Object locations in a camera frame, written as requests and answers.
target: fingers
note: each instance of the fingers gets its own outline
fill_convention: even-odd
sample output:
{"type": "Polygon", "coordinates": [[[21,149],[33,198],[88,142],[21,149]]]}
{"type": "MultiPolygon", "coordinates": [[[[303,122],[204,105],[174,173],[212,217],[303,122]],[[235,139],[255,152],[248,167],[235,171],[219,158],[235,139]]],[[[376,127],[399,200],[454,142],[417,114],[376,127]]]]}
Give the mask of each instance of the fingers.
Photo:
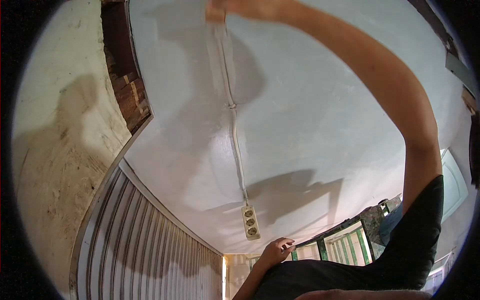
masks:
{"type": "Polygon", "coordinates": [[[290,246],[290,247],[288,247],[288,248],[285,249],[285,253],[290,254],[290,253],[292,253],[295,249],[296,249],[295,246],[290,246]]]}
{"type": "Polygon", "coordinates": [[[291,245],[294,242],[295,242],[294,240],[288,239],[288,238],[279,238],[275,240],[275,244],[278,248],[280,248],[282,245],[287,243],[290,243],[289,245],[291,245]]]}

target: wall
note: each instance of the wall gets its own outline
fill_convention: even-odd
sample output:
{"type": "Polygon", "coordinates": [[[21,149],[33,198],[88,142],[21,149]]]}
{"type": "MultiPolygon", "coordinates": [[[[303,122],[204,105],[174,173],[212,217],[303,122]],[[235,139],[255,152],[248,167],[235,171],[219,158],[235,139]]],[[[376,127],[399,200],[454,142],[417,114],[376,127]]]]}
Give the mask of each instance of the wall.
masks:
{"type": "Polygon", "coordinates": [[[468,149],[470,126],[470,113],[465,108],[461,114],[460,128],[450,145],[450,152],[467,183],[468,197],[458,209],[442,223],[442,232],[438,240],[436,259],[448,254],[455,246],[455,253],[461,250],[472,221],[477,190],[475,186],[471,184],[472,177],[470,174],[468,149]]]}
{"type": "MultiPolygon", "coordinates": [[[[432,103],[442,148],[463,110],[445,49],[407,1],[311,0],[398,55],[432,103]]],[[[238,104],[245,182],[262,238],[247,241],[232,119],[216,37],[199,0],[131,0],[138,61],[155,119],[126,155],[142,182],[222,253],[305,241],[402,192],[405,147],[356,75],[305,34],[228,16],[222,39],[238,104]]]]}
{"type": "Polygon", "coordinates": [[[45,27],[24,71],[12,146],[24,229],[66,298],[78,229],[130,137],[108,77],[100,1],[67,1],[45,27]]]}
{"type": "Polygon", "coordinates": [[[247,279],[248,274],[250,274],[250,262],[248,259],[252,257],[258,257],[260,255],[261,253],[224,255],[227,265],[225,293],[226,300],[233,299],[242,284],[247,279]]]}

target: electrical cable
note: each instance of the electrical cable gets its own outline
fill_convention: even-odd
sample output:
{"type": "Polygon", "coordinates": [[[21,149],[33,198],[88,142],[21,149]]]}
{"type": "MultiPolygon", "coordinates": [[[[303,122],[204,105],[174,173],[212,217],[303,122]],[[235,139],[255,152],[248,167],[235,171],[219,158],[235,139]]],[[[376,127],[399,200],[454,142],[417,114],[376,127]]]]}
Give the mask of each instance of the electrical cable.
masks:
{"type": "Polygon", "coordinates": [[[217,36],[217,47],[218,47],[218,52],[220,53],[221,59],[220,59],[220,64],[221,64],[221,69],[222,69],[222,77],[223,77],[223,84],[225,86],[225,91],[227,94],[227,101],[228,101],[228,108],[232,112],[232,117],[233,117],[233,125],[232,125],[232,137],[233,137],[233,145],[235,147],[235,152],[237,155],[237,161],[238,161],[238,170],[240,174],[240,188],[243,194],[243,199],[245,201],[246,206],[248,206],[248,193],[247,193],[247,188],[245,187],[245,176],[243,174],[243,165],[241,162],[241,155],[240,155],[240,147],[239,147],[239,142],[238,142],[238,136],[237,136],[237,104],[233,101],[232,97],[232,92],[230,89],[230,81],[228,78],[228,70],[227,70],[227,60],[225,58],[225,52],[223,51],[223,44],[222,44],[222,36],[223,34],[227,34],[227,29],[225,25],[218,25],[216,27],[216,33],[218,34],[217,36]]]}

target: power strip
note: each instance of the power strip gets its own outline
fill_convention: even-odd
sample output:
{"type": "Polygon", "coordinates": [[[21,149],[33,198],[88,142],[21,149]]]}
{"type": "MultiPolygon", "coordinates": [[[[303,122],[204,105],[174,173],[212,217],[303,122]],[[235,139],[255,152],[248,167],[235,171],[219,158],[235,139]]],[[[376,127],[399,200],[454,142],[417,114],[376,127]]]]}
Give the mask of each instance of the power strip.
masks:
{"type": "Polygon", "coordinates": [[[242,207],[241,215],[243,217],[243,226],[245,227],[245,235],[247,240],[258,240],[260,238],[260,230],[258,228],[257,215],[252,205],[242,207]]]}

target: metal roll-up shutter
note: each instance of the metal roll-up shutter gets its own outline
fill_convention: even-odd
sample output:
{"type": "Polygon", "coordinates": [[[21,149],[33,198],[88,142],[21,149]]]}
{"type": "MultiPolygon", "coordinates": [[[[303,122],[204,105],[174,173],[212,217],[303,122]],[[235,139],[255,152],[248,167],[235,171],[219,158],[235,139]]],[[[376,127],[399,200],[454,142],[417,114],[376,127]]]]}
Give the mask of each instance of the metal roll-up shutter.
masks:
{"type": "Polygon", "coordinates": [[[221,255],[165,217],[120,168],[104,194],[80,247],[79,300],[221,298],[221,255]]]}

